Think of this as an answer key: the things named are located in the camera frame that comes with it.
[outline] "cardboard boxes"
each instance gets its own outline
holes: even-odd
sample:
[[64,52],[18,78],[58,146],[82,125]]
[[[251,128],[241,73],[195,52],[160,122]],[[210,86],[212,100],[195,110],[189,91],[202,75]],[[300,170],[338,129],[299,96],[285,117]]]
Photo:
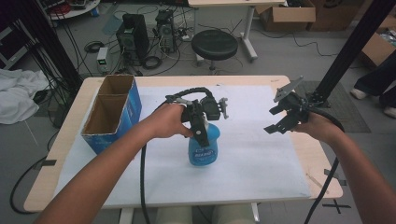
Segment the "cardboard boxes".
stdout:
[[309,31],[343,31],[358,14],[364,0],[311,0],[317,20],[309,23]]
[[304,7],[256,6],[256,12],[265,31],[293,32],[304,31],[309,22],[316,20],[315,6],[303,1]]
[[[377,32],[381,33],[387,28],[396,31],[396,18],[393,16],[387,16],[379,26]],[[394,50],[396,50],[396,48],[387,40],[382,38],[379,34],[373,34],[361,50],[358,58],[367,66],[377,67],[384,62]]]
[[139,121],[141,109],[134,76],[106,76],[81,135],[99,154]]

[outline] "forearm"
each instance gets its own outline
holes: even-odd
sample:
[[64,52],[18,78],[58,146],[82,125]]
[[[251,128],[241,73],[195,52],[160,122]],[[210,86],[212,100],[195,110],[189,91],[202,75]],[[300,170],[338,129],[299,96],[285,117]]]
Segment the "forearm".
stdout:
[[346,134],[328,142],[340,161],[363,223],[392,223],[396,195],[389,183]]
[[136,124],[78,172],[36,223],[91,223],[130,161],[150,139],[144,124]]

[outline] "sneaker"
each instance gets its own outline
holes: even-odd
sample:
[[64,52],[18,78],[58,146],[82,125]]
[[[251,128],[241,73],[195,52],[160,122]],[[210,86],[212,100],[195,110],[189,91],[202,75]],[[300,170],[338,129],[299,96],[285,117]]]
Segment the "sneaker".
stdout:
[[384,113],[386,115],[390,116],[391,118],[396,119],[396,108],[395,107],[390,107],[390,106],[385,107]]
[[350,94],[352,94],[353,97],[355,97],[358,100],[361,100],[369,95],[366,92],[360,91],[358,89],[353,89],[352,91],[350,91]]

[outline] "person's leg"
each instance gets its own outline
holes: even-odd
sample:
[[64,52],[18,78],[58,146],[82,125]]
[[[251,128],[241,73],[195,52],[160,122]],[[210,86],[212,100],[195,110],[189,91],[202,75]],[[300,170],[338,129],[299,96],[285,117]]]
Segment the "person's leg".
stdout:
[[216,205],[213,224],[255,224],[251,203]]
[[160,207],[157,211],[156,224],[192,224],[191,207]]
[[367,94],[378,96],[390,86],[396,79],[396,50],[382,62],[375,70],[361,77],[356,82],[354,88]]
[[386,115],[396,119],[396,86],[379,96],[379,103],[385,107]]

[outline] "finger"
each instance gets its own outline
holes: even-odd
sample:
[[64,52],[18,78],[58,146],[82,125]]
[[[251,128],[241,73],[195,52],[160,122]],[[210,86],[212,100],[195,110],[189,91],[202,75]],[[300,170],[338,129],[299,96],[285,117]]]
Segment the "finger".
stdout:
[[185,137],[193,137],[193,133],[190,129],[186,128],[183,124],[180,124],[180,134]]

